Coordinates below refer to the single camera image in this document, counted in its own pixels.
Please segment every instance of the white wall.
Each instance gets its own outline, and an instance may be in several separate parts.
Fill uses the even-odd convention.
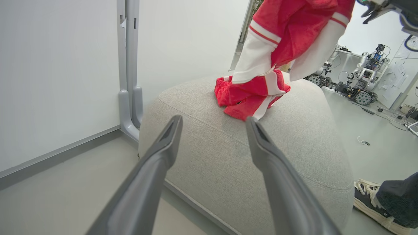
[[[247,6],[248,0],[141,0],[138,85],[144,104],[177,84],[227,72]]]
[[[378,44],[384,44],[391,48],[388,58],[392,60],[402,41],[408,36],[401,31],[399,15],[388,12],[368,24],[363,24],[367,18],[361,18],[361,15],[366,10],[366,6],[355,3],[351,21],[338,44],[359,55],[365,51],[371,53]],[[388,54],[389,49],[385,49],[384,52]]]
[[[116,0],[0,1],[0,171],[119,124]]]

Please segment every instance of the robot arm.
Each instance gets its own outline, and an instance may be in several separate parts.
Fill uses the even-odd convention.
[[[325,71],[325,76],[327,73],[331,72],[331,66],[334,63],[335,59],[338,56],[338,52],[341,49],[340,45],[335,46],[334,52],[332,52],[332,55],[328,58],[327,61],[319,68],[314,74],[321,75]]]
[[[347,83],[350,84],[353,82],[353,79],[358,79],[360,77],[360,74],[362,74],[362,70],[364,70],[364,67],[367,64],[369,53],[363,52],[362,57],[360,58],[360,63],[357,64],[357,68],[355,68],[351,74],[348,76]]]
[[[387,67],[389,63],[390,63],[390,59],[388,58],[383,59],[383,63],[379,66],[379,70],[376,72],[376,80],[379,79],[379,77],[383,73],[383,70]]]

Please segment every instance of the shoe sole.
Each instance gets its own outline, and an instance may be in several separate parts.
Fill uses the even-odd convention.
[[[380,225],[382,225],[382,223],[387,220],[386,217],[384,217],[383,215],[381,215],[381,214],[375,212],[374,210],[370,209],[362,201],[358,200],[357,198],[354,198],[354,206],[359,211],[365,213],[367,216],[369,216],[370,218],[374,219]],[[399,224],[397,224],[395,222],[392,222],[390,224],[390,227],[389,228],[385,228],[385,229],[393,232],[396,235],[410,235],[410,233],[411,233],[411,229],[410,228],[401,226],[401,225],[399,225]]]

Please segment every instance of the sneaker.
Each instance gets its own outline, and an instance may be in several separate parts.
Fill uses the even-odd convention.
[[[409,235],[411,229],[400,224],[379,203],[376,193],[380,184],[359,179],[354,181],[354,207],[397,235]]]

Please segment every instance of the baseboard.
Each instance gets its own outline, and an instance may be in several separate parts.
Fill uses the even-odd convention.
[[[187,195],[186,193],[181,191],[179,188],[174,186],[169,180],[165,179],[164,186],[167,187],[175,195],[180,197],[183,201],[185,201],[187,204],[189,204],[192,208],[197,210],[200,214],[204,215],[206,218],[208,218],[210,221],[212,221],[214,224],[219,226],[222,230],[224,230],[228,234],[230,234],[230,235],[241,235],[241,233],[238,232],[237,230],[235,230],[231,225],[227,224],[225,221],[223,221],[222,219],[217,217],[215,214],[213,214],[207,208],[203,207],[200,203],[195,201],[189,195]]]
[[[52,152],[46,153],[20,165],[0,172],[0,190],[10,187],[37,173],[71,159],[83,152],[122,136],[120,125],[104,130]]]

